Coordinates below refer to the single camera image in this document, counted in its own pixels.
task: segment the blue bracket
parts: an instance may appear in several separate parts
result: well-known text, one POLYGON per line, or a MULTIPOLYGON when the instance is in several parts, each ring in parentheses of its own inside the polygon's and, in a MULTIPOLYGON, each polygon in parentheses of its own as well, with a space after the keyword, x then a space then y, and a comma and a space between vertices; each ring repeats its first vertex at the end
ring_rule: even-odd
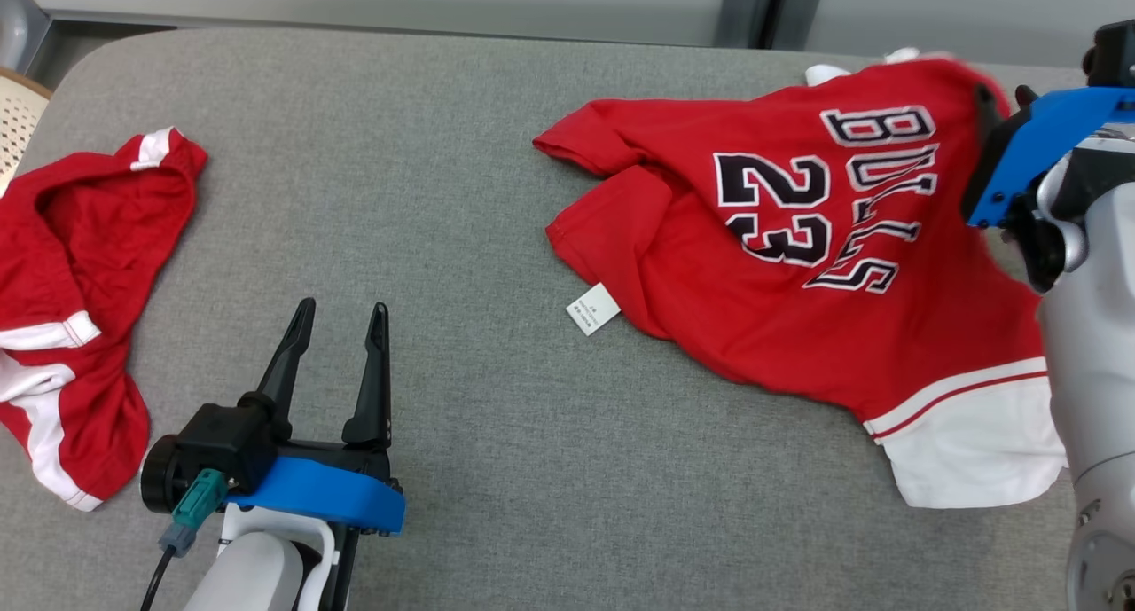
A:
POLYGON ((314 460, 280 457, 257 493, 229 494, 225 502, 263 507, 396 536, 406 499, 381 480, 314 460))
POLYGON ((966 223, 997 225, 1015 194, 1105 124, 1135 124, 1135 89, 1082 87, 1039 98, 966 223))

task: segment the gray cushion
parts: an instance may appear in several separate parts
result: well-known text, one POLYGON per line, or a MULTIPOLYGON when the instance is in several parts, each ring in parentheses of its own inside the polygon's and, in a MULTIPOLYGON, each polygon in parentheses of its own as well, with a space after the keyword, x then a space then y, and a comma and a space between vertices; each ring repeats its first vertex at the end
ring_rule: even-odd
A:
MULTIPOLYGON (((747 99, 812 62, 756 51, 195 31, 115 42, 66 78, 22 169, 169 125, 211 154, 200 207, 134 341, 153 434, 259 380, 319 301, 292 410, 336 440, 370 308, 392 313, 405 533, 361 543, 354 609, 1063 608, 1066 480, 997 510, 911 509, 832 407, 730 384, 616 319, 544 226, 595 181, 531 139, 597 98, 747 99)), ((1007 87, 1074 70, 995 67, 1007 87)), ((94 513, 0 436, 5 609, 136 608, 167 520, 131 485, 94 513)), ((166 576, 179 609, 219 517, 166 576)))

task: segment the red jersey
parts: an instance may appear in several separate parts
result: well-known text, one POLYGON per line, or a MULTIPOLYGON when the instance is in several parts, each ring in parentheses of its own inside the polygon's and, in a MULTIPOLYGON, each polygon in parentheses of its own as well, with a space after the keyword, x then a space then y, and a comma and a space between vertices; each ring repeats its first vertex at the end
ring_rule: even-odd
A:
POLYGON ((76 509, 141 468, 150 418, 126 374, 131 333, 205 160, 169 128, 28 171, 0 198, 0 422, 76 509))
POLYGON ((980 84, 1001 94, 927 59, 749 102, 589 103, 535 141, 606 178, 548 237, 721 376, 850 409, 911 504, 1034 497, 1063 458, 1039 299, 959 214, 980 84))

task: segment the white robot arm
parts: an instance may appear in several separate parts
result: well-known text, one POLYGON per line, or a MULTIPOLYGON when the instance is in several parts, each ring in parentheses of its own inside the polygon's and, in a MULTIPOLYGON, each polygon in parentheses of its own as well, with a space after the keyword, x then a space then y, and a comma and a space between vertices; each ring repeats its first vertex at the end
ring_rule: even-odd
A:
MULTIPOLYGON (((1135 611, 1135 22, 1102 26, 1088 87, 1036 98, 991 126, 962 215, 1022 248, 1044 294, 1052 417, 1076 505, 1068 608, 1135 611)), ((989 101, 989 94, 978 101, 989 101)))

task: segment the white label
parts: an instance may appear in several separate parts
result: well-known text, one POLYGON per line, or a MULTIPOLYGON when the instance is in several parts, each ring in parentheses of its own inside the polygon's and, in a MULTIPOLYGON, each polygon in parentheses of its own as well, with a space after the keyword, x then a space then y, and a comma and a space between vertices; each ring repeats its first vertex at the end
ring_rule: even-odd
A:
POLYGON ((607 324, 608 320, 619 316, 619 303, 612 299, 607 287, 598 284, 590 288, 587 294, 580 296, 574 303, 568 306, 568 313, 575 325, 590 336, 595 330, 607 324))

